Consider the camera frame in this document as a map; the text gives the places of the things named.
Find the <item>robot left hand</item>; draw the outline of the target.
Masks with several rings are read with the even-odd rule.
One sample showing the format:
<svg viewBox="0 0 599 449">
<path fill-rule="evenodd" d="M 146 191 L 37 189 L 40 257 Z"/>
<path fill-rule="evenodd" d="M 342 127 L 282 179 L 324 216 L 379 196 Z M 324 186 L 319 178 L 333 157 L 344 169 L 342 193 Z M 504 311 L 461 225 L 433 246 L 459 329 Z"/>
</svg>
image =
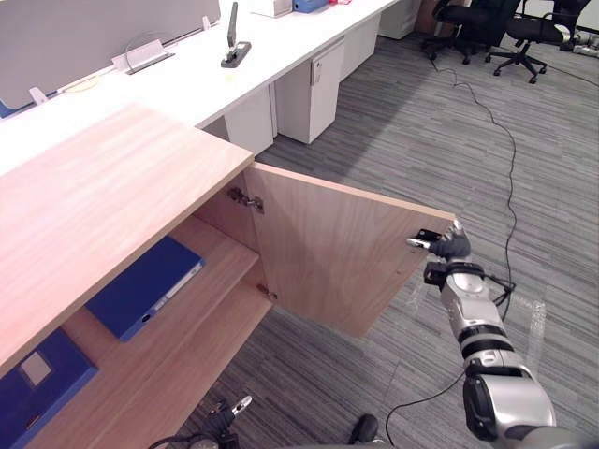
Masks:
<svg viewBox="0 0 599 449">
<path fill-rule="evenodd" d="M 225 434 L 235 418 L 244 412 L 252 401 L 251 396 L 245 396 L 233 405 L 230 405 L 226 399 L 220 400 L 207 415 L 203 431 L 214 438 Z"/>
</svg>

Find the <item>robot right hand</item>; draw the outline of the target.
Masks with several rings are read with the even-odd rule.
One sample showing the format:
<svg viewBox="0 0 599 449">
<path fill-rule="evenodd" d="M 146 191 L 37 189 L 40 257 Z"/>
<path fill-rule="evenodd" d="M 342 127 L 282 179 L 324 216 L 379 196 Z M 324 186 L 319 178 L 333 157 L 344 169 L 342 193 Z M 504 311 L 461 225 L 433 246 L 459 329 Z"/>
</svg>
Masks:
<svg viewBox="0 0 599 449">
<path fill-rule="evenodd" d="M 454 220 L 444 234 L 422 228 L 415 236 L 407 238 L 406 243 L 426 250 L 445 261 L 466 259 L 471 254 L 470 240 L 458 220 Z"/>
</svg>

